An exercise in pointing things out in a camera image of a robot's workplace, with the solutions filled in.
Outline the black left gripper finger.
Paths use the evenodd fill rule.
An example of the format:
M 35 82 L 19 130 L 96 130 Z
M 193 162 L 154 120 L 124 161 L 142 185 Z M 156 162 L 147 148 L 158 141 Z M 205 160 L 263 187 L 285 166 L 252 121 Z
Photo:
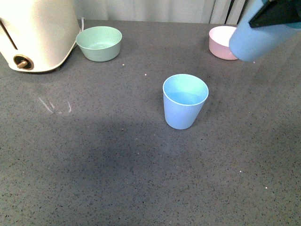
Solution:
M 300 0 L 268 0 L 249 20 L 252 28 L 279 24 L 294 24 L 301 21 Z

